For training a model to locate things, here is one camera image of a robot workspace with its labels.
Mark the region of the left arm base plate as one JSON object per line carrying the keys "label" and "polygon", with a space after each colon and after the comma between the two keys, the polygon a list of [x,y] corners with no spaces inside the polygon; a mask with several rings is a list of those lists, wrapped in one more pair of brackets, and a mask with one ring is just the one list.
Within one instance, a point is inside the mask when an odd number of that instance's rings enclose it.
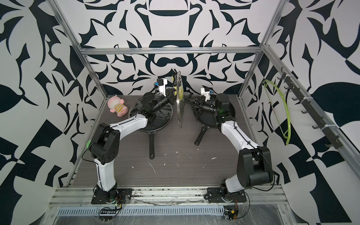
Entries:
{"label": "left arm base plate", "polygon": [[104,191],[96,186],[93,190],[91,204],[123,204],[128,203],[132,198],[133,189],[118,188]]}

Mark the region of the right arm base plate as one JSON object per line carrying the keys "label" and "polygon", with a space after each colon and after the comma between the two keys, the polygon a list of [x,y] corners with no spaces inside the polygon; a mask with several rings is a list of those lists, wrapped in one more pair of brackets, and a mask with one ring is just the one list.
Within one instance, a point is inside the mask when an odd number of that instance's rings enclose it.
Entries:
{"label": "right arm base plate", "polygon": [[208,187],[204,199],[209,203],[244,203],[247,201],[246,194],[243,190],[229,193],[222,187]]}

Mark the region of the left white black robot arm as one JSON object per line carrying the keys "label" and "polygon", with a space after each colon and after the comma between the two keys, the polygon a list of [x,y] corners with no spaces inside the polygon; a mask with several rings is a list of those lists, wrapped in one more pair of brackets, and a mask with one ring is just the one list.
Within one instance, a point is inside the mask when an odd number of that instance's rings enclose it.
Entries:
{"label": "left white black robot arm", "polygon": [[117,197],[117,182],[114,177],[114,161],[119,153],[120,140],[137,130],[149,128],[158,130],[167,125],[158,119],[157,113],[164,107],[173,105],[177,98],[175,88],[168,88],[160,96],[148,92],[141,98],[141,108],[135,114],[118,123],[101,123],[89,143],[90,151],[97,169],[96,197],[103,197],[103,202],[113,202]]}

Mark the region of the yellow microfiber cloth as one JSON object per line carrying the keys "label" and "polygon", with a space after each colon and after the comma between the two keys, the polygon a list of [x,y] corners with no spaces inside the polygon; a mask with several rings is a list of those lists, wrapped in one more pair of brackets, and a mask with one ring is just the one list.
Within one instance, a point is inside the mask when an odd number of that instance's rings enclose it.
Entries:
{"label": "yellow microfiber cloth", "polygon": [[172,87],[175,88],[175,95],[179,96],[178,99],[182,100],[184,99],[184,87],[183,87],[183,81],[182,76],[172,76]]}

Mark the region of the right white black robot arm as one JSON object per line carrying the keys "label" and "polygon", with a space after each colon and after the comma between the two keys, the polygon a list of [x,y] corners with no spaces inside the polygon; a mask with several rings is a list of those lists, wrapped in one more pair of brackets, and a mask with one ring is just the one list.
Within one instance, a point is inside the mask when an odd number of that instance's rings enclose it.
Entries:
{"label": "right white black robot arm", "polygon": [[202,124],[195,145],[200,144],[208,128],[217,128],[238,152],[236,175],[220,184],[220,195],[225,201],[230,201],[248,188],[274,183],[270,150],[258,145],[240,129],[235,108],[227,94],[189,96],[185,102]]}

